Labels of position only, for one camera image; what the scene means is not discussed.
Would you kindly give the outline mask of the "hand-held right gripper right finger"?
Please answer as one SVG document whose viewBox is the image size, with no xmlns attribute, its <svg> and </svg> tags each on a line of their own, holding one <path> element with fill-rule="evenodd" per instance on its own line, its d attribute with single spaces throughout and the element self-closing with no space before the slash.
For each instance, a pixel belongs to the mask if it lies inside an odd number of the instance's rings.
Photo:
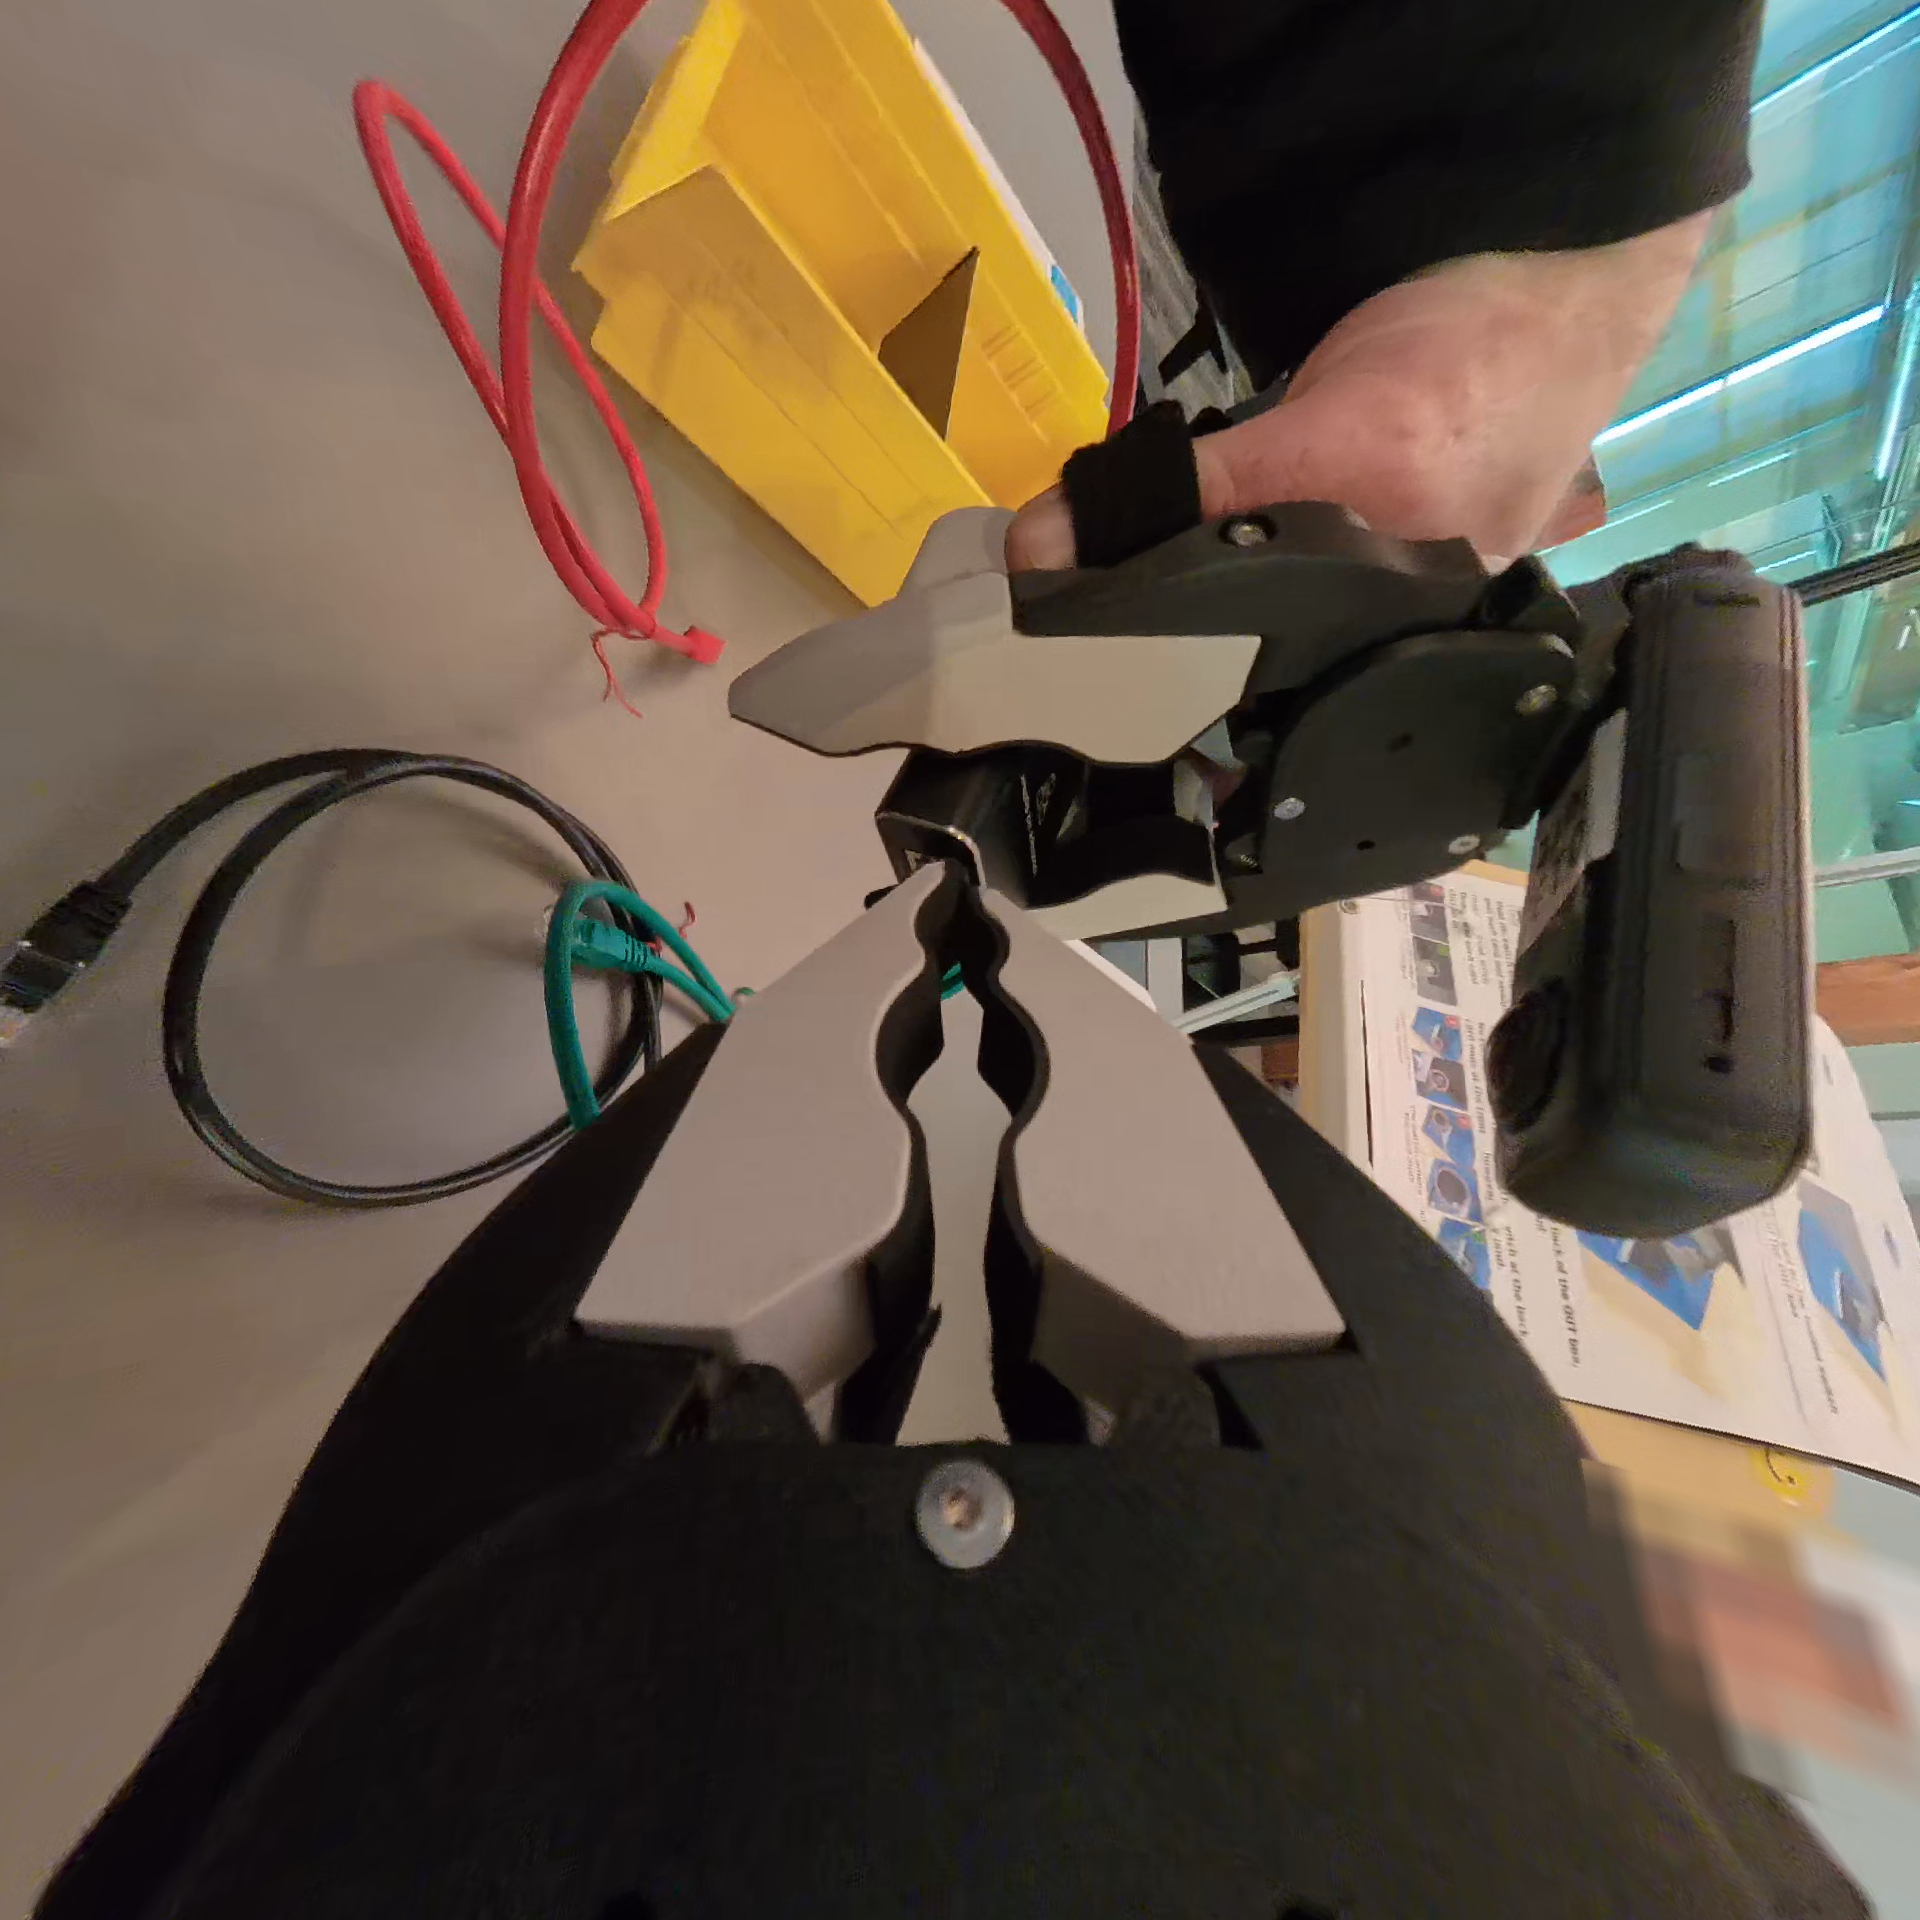
<svg viewBox="0 0 1920 1920">
<path fill-rule="evenodd" d="M 1189 1038 L 1010 898 L 965 910 L 1009 1118 L 984 1256 L 1009 1438 L 1076 1448 L 1167 1377 L 1338 1351 L 1347 1321 Z"/>
</svg>

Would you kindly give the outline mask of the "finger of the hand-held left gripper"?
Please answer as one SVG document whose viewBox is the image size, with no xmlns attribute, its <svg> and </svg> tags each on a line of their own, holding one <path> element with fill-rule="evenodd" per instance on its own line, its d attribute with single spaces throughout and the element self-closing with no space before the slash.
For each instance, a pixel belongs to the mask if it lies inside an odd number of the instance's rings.
<svg viewBox="0 0 1920 1920">
<path fill-rule="evenodd" d="M 817 754 L 1028 743 L 1177 754 L 1242 702 L 1259 655 L 1251 633 L 1019 633 L 1003 559 L 1013 519 L 996 508 L 935 519 L 899 595 L 741 673 L 735 720 Z"/>
<path fill-rule="evenodd" d="M 1225 908 L 1213 831 L 1177 811 L 1092 822 L 1035 870 L 1035 922 L 1068 942 L 1137 938 Z"/>
</svg>

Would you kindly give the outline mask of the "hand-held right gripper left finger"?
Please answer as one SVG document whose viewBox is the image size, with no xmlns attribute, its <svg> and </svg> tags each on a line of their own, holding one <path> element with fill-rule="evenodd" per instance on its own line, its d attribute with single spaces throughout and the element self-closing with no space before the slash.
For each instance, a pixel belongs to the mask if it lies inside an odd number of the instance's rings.
<svg viewBox="0 0 1920 1920">
<path fill-rule="evenodd" d="M 955 870 L 900 882 L 744 1007 L 663 1142 L 579 1321 L 776 1370 L 890 1446 L 940 1312 L 925 1139 Z"/>
</svg>

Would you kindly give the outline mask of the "black ethernet splitter box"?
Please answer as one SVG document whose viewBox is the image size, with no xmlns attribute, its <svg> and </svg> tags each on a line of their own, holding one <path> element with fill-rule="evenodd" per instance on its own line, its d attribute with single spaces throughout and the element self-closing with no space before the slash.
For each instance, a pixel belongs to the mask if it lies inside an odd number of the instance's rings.
<svg viewBox="0 0 1920 1920">
<path fill-rule="evenodd" d="M 893 880 L 949 863 L 1024 908 L 1063 906 L 1092 775 L 1090 760 L 1039 743 L 912 750 L 873 816 Z"/>
</svg>

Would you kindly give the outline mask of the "person's left forearm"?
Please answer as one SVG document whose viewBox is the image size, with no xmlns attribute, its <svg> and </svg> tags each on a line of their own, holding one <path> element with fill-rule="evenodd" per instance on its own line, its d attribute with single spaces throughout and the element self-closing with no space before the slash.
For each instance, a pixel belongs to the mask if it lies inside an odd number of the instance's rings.
<svg viewBox="0 0 1920 1920">
<path fill-rule="evenodd" d="M 1468 257 L 1741 193 L 1751 2 L 1116 2 L 1176 247 L 1258 385 Z"/>
</svg>

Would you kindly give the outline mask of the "person's left hand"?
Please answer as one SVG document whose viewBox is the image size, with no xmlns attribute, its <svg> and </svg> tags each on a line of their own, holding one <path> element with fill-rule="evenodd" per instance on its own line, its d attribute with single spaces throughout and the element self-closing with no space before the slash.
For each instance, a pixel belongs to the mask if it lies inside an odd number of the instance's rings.
<svg viewBox="0 0 1920 1920">
<path fill-rule="evenodd" d="M 1319 500 L 1484 561 L 1589 532 L 1593 441 L 1660 346 L 1716 210 L 1603 247 L 1457 257 L 1364 298 L 1276 406 L 1197 440 L 1202 516 Z"/>
</svg>

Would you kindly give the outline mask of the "printed instruction sheet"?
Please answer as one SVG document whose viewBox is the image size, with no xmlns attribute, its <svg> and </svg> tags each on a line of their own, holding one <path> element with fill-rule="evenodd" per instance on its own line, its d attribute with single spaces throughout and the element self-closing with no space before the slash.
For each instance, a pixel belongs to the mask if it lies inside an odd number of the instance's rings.
<svg viewBox="0 0 1920 1920">
<path fill-rule="evenodd" d="M 1484 1048 L 1523 887 L 1468 875 L 1348 904 L 1367 1164 L 1519 1334 L 1562 1399 L 1919 1483 L 1915 1227 L 1847 1049 L 1815 1028 L 1810 1164 L 1676 1239 L 1513 1202 Z"/>
</svg>

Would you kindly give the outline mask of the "yellow plastic bin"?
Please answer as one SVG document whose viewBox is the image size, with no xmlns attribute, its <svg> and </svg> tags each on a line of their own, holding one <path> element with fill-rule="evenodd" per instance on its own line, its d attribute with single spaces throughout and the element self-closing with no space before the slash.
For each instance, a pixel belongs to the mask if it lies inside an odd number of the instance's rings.
<svg viewBox="0 0 1920 1920">
<path fill-rule="evenodd" d="M 1104 438 L 1112 379 L 883 2 L 704 4 L 573 270 L 593 348 L 861 607 Z"/>
</svg>

